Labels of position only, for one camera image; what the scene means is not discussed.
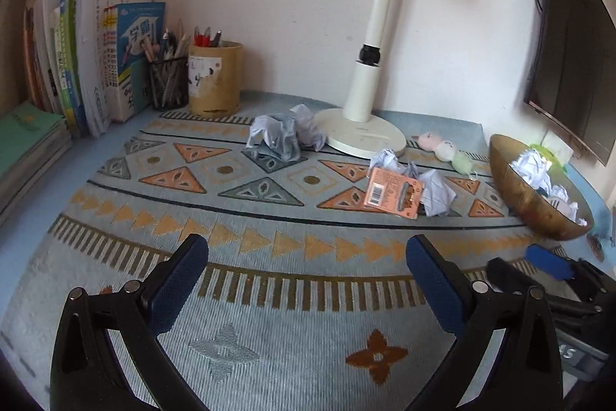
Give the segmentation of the papers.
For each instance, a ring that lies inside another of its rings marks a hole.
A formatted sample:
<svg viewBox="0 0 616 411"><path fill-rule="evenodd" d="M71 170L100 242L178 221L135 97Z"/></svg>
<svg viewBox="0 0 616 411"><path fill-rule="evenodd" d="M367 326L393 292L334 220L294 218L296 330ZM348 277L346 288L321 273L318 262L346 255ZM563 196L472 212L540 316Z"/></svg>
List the papers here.
<svg viewBox="0 0 616 411"><path fill-rule="evenodd" d="M513 162L511 167L528 186L539 193L553 209L559 211L570 221L579 226L587 227L588 221L578 216L578 203L569 197L563 185L553 184L549 174L551 162L546 161L535 150L524 150Z"/></svg>

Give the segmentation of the large grid paper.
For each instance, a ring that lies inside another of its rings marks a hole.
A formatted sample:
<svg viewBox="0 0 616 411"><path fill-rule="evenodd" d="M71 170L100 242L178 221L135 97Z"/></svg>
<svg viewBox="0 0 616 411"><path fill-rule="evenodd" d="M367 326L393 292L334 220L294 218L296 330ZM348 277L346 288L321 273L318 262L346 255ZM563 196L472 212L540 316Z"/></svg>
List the large grid paper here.
<svg viewBox="0 0 616 411"><path fill-rule="evenodd" d="M421 205L427 217L448 214L456 198L456 193L440 176L437 170L428 170L418 176L423 184Z"/></svg>

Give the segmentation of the orange cartoon card box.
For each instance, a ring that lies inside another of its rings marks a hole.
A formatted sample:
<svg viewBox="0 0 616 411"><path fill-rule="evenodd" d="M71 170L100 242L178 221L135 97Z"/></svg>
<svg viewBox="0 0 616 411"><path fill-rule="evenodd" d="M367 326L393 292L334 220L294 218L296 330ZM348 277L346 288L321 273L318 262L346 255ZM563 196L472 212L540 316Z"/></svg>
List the orange cartoon card box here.
<svg viewBox="0 0 616 411"><path fill-rule="evenodd" d="M417 219L423 190L422 181L375 167L368 179L364 205L406 219Z"/></svg>

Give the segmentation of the gold ribbed glass bowl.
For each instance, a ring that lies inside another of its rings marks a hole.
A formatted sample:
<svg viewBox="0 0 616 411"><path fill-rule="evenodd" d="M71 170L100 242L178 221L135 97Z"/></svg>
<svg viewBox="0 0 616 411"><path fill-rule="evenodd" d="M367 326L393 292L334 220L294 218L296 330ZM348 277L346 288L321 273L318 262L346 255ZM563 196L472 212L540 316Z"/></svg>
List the gold ribbed glass bowl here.
<svg viewBox="0 0 616 411"><path fill-rule="evenodd" d="M507 207L531 230L547 239L570 241L589 233L594 226L592 211L582 193L563 172L554 172L550 179L563 186L570 200L578 204L577 216L584 219L586 225L579 225L559 212L509 166L526 149L525 144L504 134L490 137L492 177Z"/></svg>

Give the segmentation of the green tissue box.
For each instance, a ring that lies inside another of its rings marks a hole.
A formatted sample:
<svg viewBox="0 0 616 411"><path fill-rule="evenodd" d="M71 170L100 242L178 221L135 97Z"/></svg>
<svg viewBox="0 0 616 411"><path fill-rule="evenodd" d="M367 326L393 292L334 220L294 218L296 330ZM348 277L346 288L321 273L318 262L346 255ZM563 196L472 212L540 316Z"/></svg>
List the green tissue box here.
<svg viewBox="0 0 616 411"><path fill-rule="evenodd" d="M553 167L554 170L561 171L563 173L567 172L566 166L563 165L556 157L556 155L552 153L548 148L539 144L530 144L529 148L538 152L538 154L541 155L542 158L546 159L546 161L551 162L551 167Z"/></svg>

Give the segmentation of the white plush ball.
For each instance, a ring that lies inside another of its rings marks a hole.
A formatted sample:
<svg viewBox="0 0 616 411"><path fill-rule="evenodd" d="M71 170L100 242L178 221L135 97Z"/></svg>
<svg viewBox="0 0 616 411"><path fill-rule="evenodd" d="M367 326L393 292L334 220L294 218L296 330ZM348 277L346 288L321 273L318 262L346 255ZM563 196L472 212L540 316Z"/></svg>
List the white plush ball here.
<svg viewBox="0 0 616 411"><path fill-rule="evenodd" d="M435 156L443 163L451 163L455 159L457 147L450 141L441 141L434 148Z"/></svg>

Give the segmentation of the patterned blue woven mat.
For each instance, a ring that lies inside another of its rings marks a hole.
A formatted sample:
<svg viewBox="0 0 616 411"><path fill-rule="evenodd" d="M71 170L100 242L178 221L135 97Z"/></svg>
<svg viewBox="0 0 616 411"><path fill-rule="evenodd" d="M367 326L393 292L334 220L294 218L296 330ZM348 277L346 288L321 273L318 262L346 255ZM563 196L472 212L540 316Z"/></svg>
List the patterned blue woven mat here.
<svg viewBox="0 0 616 411"><path fill-rule="evenodd" d="M255 116L290 99L250 100L236 116L164 112L113 149L56 217L1 322L1 348L26 388L49 403L55 331L74 287L96 294L142 280L182 241L203 236L209 262L160 338L213 410L402 410L451 345L406 264L426 236L470 280L493 258L536 273L539 236L507 207L478 133L477 177L415 143L404 159L454 191L445 216L393 216L364 205L368 163L331 148L292 163L252 158Z"/></svg>

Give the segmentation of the white desk lamp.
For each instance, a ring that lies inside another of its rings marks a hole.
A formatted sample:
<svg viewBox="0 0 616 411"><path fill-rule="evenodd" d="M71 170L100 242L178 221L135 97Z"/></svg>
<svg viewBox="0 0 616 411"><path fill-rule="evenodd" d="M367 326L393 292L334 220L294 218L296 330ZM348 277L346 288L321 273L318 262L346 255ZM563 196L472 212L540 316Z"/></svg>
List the white desk lamp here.
<svg viewBox="0 0 616 411"><path fill-rule="evenodd" d="M359 159L369 159L385 148L400 154L407 146L398 127L373 114L389 9L390 0L373 0L345 103L339 109L323 109L314 116L315 125L325 133L331 148Z"/></svg>

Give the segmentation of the stack of green books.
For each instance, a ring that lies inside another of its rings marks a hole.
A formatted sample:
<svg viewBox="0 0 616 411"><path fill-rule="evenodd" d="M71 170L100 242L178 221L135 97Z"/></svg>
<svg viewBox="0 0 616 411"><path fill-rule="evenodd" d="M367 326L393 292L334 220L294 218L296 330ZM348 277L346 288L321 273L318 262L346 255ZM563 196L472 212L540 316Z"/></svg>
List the stack of green books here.
<svg viewBox="0 0 616 411"><path fill-rule="evenodd" d="M63 116L24 102L1 117L1 223L71 146Z"/></svg>

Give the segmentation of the black mesh pencil cup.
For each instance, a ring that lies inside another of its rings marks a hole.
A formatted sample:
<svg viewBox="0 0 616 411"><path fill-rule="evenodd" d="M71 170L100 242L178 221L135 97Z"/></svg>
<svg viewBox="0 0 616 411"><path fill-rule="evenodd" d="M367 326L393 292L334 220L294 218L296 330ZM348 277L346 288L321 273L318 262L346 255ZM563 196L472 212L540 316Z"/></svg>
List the black mesh pencil cup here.
<svg viewBox="0 0 616 411"><path fill-rule="evenodd" d="M157 111L181 109L189 102L188 57L148 65L151 103Z"/></svg>

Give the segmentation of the bamboo pen holder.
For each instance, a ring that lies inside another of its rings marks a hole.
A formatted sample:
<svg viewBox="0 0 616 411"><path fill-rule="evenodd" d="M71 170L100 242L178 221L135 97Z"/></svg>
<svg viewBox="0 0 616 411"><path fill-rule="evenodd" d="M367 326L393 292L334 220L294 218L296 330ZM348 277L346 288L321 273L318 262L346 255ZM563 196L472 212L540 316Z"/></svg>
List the bamboo pen holder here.
<svg viewBox="0 0 616 411"><path fill-rule="evenodd" d="M240 105L244 47L223 41L219 47L191 45L188 55L189 109L194 115L220 118Z"/></svg>

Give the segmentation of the blue study book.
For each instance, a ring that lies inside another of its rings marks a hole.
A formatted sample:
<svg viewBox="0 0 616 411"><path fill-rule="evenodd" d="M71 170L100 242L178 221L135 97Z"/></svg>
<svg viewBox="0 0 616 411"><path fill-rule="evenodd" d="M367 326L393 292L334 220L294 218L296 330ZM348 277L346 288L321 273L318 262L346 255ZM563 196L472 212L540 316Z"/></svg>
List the blue study book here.
<svg viewBox="0 0 616 411"><path fill-rule="evenodd" d="M124 123L151 103L146 42L157 44L165 2L120 3L104 9L103 71L110 119Z"/></svg>

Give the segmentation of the row of upright books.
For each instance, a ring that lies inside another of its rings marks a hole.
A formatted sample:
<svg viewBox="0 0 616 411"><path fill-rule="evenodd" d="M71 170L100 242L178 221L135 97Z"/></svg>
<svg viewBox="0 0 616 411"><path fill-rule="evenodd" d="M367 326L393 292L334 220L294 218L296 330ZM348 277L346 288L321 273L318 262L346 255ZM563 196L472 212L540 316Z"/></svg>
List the row of upright books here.
<svg viewBox="0 0 616 411"><path fill-rule="evenodd" d="M25 8L23 48L28 98L63 116L73 137L89 133L79 82L76 0L35 0Z"/></svg>

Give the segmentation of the wall mounted black tv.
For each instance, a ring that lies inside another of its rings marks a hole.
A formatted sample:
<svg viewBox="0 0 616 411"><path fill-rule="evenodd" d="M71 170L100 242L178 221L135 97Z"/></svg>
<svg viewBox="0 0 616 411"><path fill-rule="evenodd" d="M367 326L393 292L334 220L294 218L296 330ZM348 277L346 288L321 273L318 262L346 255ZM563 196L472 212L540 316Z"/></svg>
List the wall mounted black tv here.
<svg viewBox="0 0 616 411"><path fill-rule="evenodd" d="M603 0L542 0L524 101L603 165L615 147L615 24Z"/></svg>

